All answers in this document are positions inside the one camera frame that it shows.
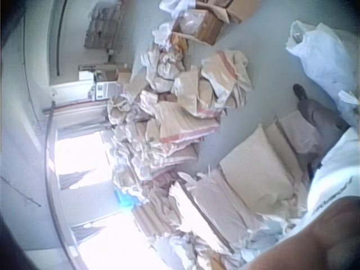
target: floor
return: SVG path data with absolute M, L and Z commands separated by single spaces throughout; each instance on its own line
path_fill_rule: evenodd
M 159 10 L 160 0 L 131 0 L 125 3 L 125 16 L 116 41 L 117 60 L 129 63 L 136 73 L 141 68 L 140 52 L 151 45 L 151 31 L 169 21 L 170 14 Z M 292 85 L 302 84 L 310 98 L 335 108 L 332 100 L 304 74 L 300 60 L 285 50 L 290 25 L 300 20 L 317 25 L 320 22 L 335 29 L 357 32 L 354 14 L 341 1 L 327 0 L 267 0 L 250 19 L 241 24 L 224 25 L 216 42 L 204 46 L 189 42 L 188 62 L 200 65 L 201 59 L 223 49 L 240 50 L 249 59 L 247 72 L 254 91 L 247 104 L 230 110 L 222 118 L 220 130 L 198 145 L 199 159 L 179 169 L 189 173 L 213 168 L 235 146 L 255 131 L 258 124 L 268 126 L 276 117 L 296 109 L 297 99 Z

